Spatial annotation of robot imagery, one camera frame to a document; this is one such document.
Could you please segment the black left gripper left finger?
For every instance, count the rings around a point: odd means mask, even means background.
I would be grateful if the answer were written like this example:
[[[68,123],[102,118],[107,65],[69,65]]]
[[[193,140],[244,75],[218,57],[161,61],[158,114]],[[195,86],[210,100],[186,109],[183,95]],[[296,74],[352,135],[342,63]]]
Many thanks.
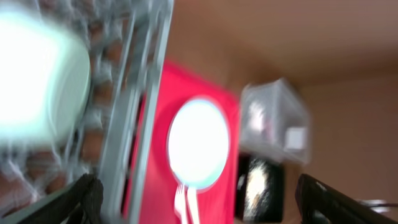
[[[103,184],[93,174],[1,219],[1,223],[101,223]]]

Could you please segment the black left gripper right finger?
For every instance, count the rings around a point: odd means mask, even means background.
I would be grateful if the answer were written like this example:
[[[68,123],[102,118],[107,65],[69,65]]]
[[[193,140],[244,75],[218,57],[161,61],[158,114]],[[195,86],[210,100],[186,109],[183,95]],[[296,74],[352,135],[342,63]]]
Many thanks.
[[[308,174],[297,182],[295,200],[301,224],[397,224],[374,208],[396,207],[396,203],[366,203],[354,200]]]

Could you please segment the rice and food scraps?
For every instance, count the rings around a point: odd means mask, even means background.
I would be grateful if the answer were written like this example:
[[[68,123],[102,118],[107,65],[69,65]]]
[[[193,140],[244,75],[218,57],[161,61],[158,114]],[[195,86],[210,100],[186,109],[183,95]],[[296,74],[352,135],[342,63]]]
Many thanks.
[[[255,220],[260,214],[267,198],[268,168],[261,159],[253,159],[247,175],[244,219]]]

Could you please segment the white plastic fork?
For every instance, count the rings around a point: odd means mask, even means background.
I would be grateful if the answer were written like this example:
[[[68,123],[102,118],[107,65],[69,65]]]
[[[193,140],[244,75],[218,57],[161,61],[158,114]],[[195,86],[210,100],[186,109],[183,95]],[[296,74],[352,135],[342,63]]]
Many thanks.
[[[187,208],[185,199],[185,186],[180,184],[175,192],[174,209],[176,215],[180,218],[181,224],[187,224]]]

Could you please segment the white tissue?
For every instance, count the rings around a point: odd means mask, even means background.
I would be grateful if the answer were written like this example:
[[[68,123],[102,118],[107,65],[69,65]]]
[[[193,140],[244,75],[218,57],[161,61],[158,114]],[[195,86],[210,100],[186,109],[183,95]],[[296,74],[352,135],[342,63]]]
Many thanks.
[[[249,125],[258,132],[262,132],[265,126],[266,111],[265,107],[258,102],[252,102],[249,107]]]

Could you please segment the large light blue plate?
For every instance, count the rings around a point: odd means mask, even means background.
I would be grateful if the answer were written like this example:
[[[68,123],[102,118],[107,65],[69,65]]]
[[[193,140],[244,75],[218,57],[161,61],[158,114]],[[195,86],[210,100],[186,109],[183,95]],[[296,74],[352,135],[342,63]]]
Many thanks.
[[[181,184],[210,188],[226,167],[231,146],[229,124],[210,98],[192,98],[177,111],[167,135],[171,171]]]

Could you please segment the light green bowl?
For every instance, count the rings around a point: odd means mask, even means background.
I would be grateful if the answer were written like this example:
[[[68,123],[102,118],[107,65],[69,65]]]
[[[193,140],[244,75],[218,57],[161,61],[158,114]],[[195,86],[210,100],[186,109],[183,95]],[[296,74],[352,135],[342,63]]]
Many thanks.
[[[85,108],[90,57],[73,32],[37,12],[1,8],[1,144],[64,142]]]

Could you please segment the white plastic spoon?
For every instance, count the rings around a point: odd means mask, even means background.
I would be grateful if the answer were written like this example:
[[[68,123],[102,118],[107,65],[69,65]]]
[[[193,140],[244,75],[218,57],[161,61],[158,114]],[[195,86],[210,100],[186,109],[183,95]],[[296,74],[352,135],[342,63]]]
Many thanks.
[[[192,218],[193,224],[200,224],[199,210],[198,210],[198,200],[197,200],[197,190],[193,187],[187,189],[187,200],[188,206]]]

